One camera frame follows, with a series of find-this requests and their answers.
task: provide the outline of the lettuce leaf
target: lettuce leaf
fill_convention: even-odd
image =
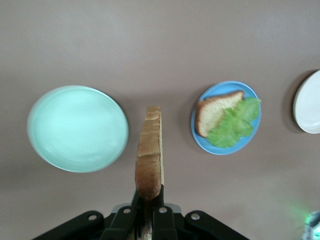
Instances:
[[[206,139],[213,146],[228,148],[234,146],[241,137],[250,136],[254,130],[251,122],[259,115],[260,102],[260,99],[247,97],[234,110],[225,109],[219,126],[211,129]]]

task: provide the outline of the bread slice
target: bread slice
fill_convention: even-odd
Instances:
[[[164,184],[162,120],[159,106],[149,106],[140,133],[135,163],[135,186],[146,200],[157,197]]]
[[[219,126],[225,109],[234,109],[244,99],[245,92],[237,90],[228,94],[217,95],[199,101],[196,106],[194,126],[201,137],[206,138],[208,132]]]

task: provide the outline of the plate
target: plate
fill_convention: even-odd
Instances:
[[[244,91],[244,98],[247,98],[247,97],[256,98],[256,99],[258,98],[256,93],[248,85],[239,81],[224,81],[210,87],[207,91],[205,91],[201,95],[201,97],[199,98],[199,101],[202,101],[206,98],[210,98],[216,95],[228,94],[237,90]],[[252,140],[260,124],[261,106],[260,106],[258,117],[251,122],[251,125],[253,126],[252,134],[250,136],[241,137],[240,141],[238,141],[234,146],[226,147],[226,148],[213,146],[205,137],[201,137],[198,134],[196,134],[195,116],[196,116],[196,108],[192,110],[192,114],[191,114],[191,132],[197,144],[208,153],[215,154],[215,155],[228,155],[228,154],[233,154],[239,151]]]
[[[111,97],[86,86],[63,86],[34,104],[27,132],[34,150],[48,163],[88,173],[116,161],[127,145],[129,127]]]
[[[320,133],[320,70],[309,76],[299,87],[293,115],[299,127],[307,133]]]

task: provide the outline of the white plate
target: white plate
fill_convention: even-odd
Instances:
[[[293,115],[299,127],[307,133],[320,133],[320,70],[309,76],[298,89]]]

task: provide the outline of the gray table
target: gray table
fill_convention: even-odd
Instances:
[[[25,240],[88,210],[129,202],[149,105],[162,108],[165,202],[202,210],[251,240],[297,240],[320,210],[320,135],[293,119],[297,88],[320,67],[320,1],[0,1],[0,239]],[[197,98],[237,80],[262,99],[254,139],[225,156],[190,130]],[[33,150],[28,113],[46,92],[84,85],[114,98],[130,134],[93,173]]]

